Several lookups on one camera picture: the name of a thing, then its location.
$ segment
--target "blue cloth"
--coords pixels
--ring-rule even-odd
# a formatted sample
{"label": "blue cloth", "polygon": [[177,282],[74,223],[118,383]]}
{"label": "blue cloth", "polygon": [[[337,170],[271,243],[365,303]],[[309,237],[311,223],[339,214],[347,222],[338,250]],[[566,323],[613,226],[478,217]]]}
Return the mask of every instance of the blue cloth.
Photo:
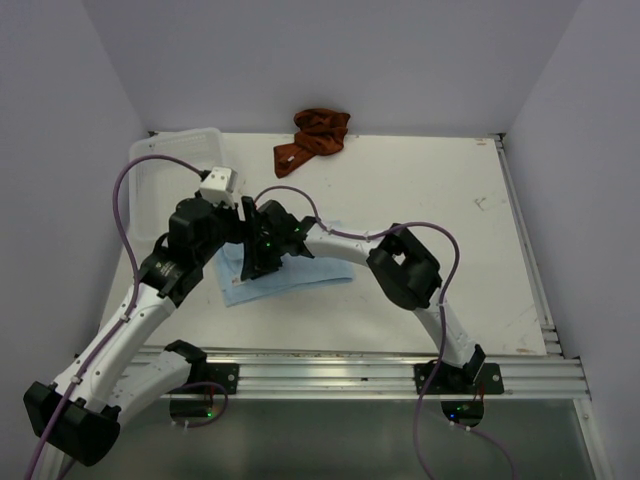
{"label": "blue cloth", "polygon": [[227,307],[309,288],[351,282],[353,267],[334,258],[282,257],[280,270],[255,280],[240,280],[244,246],[226,244],[213,257]]}

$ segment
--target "brown towel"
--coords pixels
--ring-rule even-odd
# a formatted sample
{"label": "brown towel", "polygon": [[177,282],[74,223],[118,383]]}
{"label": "brown towel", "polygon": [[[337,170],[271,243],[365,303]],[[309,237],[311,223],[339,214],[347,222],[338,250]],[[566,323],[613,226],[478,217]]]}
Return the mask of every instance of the brown towel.
{"label": "brown towel", "polygon": [[342,150],[349,118],[348,113],[327,108],[296,113],[293,121],[300,131],[294,135],[294,143],[273,148],[276,177],[286,177],[316,155],[333,155]]}

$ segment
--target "gray wall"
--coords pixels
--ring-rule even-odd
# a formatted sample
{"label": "gray wall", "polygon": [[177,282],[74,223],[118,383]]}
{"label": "gray wall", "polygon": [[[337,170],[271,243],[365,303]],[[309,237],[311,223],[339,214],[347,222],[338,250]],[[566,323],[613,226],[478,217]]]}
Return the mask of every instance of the gray wall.
{"label": "gray wall", "polygon": [[640,478],[640,2],[585,0],[507,139],[540,270],[618,478]]}
{"label": "gray wall", "polygon": [[358,133],[511,125],[579,0],[85,0],[149,127],[293,130],[328,106]]}
{"label": "gray wall", "polygon": [[36,437],[22,405],[95,334],[116,263],[110,194],[143,135],[79,1],[0,1],[0,477]]}

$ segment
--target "white table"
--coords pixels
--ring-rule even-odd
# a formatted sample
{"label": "white table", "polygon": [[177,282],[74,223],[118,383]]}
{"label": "white table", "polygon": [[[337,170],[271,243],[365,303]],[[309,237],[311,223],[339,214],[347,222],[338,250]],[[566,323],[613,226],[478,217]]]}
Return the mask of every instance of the white table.
{"label": "white table", "polygon": [[[495,143],[490,139],[349,136],[345,149],[316,157],[278,180],[273,147],[291,135],[225,134],[241,174],[240,193],[274,184],[307,191],[326,220],[347,228],[383,229],[428,220],[458,239],[462,263],[448,295],[469,333],[490,355],[546,354],[532,286],[516,231]],[[298,218],[310,214],[292,192],[272,192]],[[446,239],[413,229],[442,265],[452,262]],[[151,245],[135,242],[139,261]],[[316,288],[225,308],[213,267],[147,345],[182,339],[201,347],[434,353],[416,318],[391,304],[373,275],[355,267],[346,285]],[[121,255],[103,322],[131,283]]]}

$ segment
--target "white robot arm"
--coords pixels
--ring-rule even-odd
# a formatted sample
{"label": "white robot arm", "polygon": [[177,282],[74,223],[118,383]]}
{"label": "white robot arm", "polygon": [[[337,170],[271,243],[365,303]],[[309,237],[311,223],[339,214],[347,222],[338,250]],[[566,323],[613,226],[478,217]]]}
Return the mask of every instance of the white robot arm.
{"label": "white robot arm", "polygon": [[[220,182],[220,177],[227,179]],[[226,242],[244,244],[243,279],[276,271],[285,254],[332,257],[371,269],[384,294],[399,307],[412,311],[436,345],[440,344],[440,307],[447,318],[443,362],[449,373],[473,385],[484,364],[480,346],[466,333],[445,301],[438,303],[442,280],[440,265],[409,232],[399,228],[381,238],[367,232],[344,238],[313,217],[298,221],[277,202],[259,209],[250,197],[242,198],[244,220],[232,203],[235,173],[211,175],[194,198],[178,204],[169,220],[169,232],[156,242],[142,263],[135,308],[126,317],[133,294],[87,349],[50,385],[35,382],[24,396],[36,435],[42,435],[64,392],[75,384],[48,442],[84,465],[97,463],[116,441],[120,428],[160,395],[188,381],[205,381],[206,355],[184,342],[172,344],[155,362],[131,377],[122,372],[153,331],[180,306],[202,279],[202,268]],[[105,345],[78,378],[77,371],[101,341]]]}

